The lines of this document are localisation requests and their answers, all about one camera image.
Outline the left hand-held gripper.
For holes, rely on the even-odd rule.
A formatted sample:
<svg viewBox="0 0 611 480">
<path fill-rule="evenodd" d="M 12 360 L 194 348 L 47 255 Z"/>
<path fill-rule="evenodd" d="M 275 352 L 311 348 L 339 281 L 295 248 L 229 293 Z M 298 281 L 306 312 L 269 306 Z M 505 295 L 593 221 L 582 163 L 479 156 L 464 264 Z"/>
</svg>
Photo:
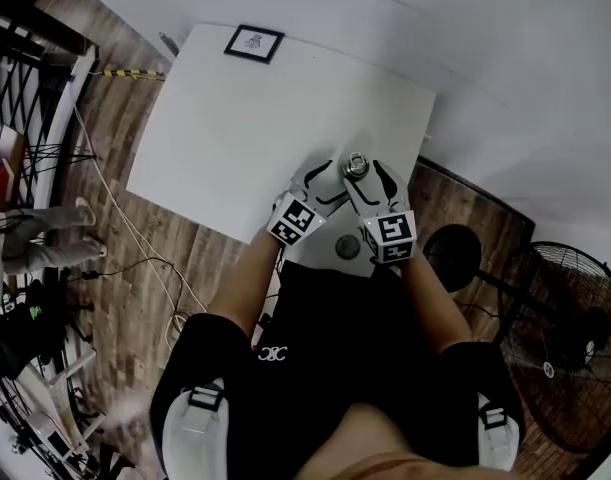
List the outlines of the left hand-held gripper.
<svg viewBox="0 0 611 480">
<path fill-rule="evenodd" d="M 319 176 L 332 160 L 307 159 L 278 196 L 266 230 L 284 246 L 293 246 L 314 233 L 349 199 L 345 190 L 327 196 Z"/>
</svg>

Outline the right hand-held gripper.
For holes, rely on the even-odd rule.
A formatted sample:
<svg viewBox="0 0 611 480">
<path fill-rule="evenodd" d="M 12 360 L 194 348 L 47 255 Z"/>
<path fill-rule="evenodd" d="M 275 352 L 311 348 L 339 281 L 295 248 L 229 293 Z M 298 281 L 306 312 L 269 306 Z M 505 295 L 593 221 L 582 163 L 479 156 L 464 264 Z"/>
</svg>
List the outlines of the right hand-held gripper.
<svg viewBox="0 0 611 480">
<path fill-rule="evenodd" d="M 360 179 L 346 173 L 343 183 L 358 214 L 363 239 L 373 254 L 372 261 L 399 264 L 414 255 L 417 241 L 408 183 L 382 161 L 374 160 L 373 166 L 376 173 L 370 170 Z"/>
</svg>

